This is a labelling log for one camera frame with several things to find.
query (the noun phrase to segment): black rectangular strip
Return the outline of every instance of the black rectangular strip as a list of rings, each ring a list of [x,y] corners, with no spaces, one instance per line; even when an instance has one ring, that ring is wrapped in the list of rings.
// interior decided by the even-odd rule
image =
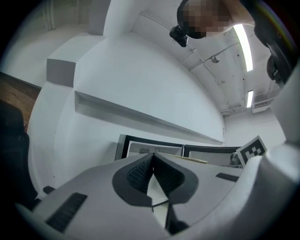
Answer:
[[[236,182],[239,177],[237,176],[233,176],[233,175],[229,175],[229,174],[226,174],[226,173],[218,173],[216,175],[217,178],[222,178],[222,179],[225,179],[225,180],[229,180],[229,181],[232,181],[232,182]]]
[[[84,203],[87,195],[80,193],[73,193],[61,206],[58,208],[51,217],[46,221],[48,225],[53,227],[59,232],[64,232],[66,227],[71,222],[77,211]]]

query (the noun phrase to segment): brown floor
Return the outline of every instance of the brown floor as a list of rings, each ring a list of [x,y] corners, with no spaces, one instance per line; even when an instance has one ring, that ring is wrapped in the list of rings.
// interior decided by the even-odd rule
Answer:
[[[0,100],[22,111],[25,131],[27,131],[33,105],[40,91],[40,88],[0,73]]]

